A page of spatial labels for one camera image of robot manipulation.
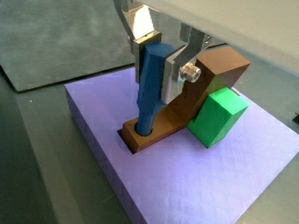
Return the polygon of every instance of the gray mat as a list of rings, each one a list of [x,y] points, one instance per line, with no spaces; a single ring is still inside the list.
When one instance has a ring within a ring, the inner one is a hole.
[[[0,65],[18,91],[134,63],[114,1],[0,3]],[[181,23],[154,12],[157,30],[178,46]]]

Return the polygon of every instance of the lavender platform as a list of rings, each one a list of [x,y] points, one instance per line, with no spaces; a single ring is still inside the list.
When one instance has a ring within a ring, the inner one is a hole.
[[[250,100],[209,150],[183,129],[131,154],[118,130],[138,115],[135,70],[66,86],[70,110],[134,223],[236,223],[299,151],[299,136]]]

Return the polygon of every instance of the silver screw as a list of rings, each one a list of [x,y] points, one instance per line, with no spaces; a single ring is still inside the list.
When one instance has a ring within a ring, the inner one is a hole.
[[[181,67],[181,77],[185,81],[196,82],[202,76],[202,70],[193,64],[187,63]]]

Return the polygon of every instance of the brown wooden block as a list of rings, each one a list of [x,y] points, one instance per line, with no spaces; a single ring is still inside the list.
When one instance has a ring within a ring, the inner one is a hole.
[[[150,136],[139,136],[137,134],[137,121],[138,118],[127,121],[121,130],[121,136],[133,153],[139,152],[186,127],[183,120],[169,107],[165,107],[157,114],[154,129]]]
[[[186,125],[198,115],[209,94],[225,87],[232,88],[249,65],[250,61],[229,46],[200,55],[201,78],[196,83],[185,82],[182,94],[167,105]]]
[[[181,95],[157,114],[151,135],[137,134],[138,118],[125,123],[121,136],[133,153],[139,152],[187,126],[198,115],[209,94],[225,87],[232,88],[249,65],[250,61],[232,47],[200,55],[197,66],[202,70],[201,78],[196,83],[185,82]]]

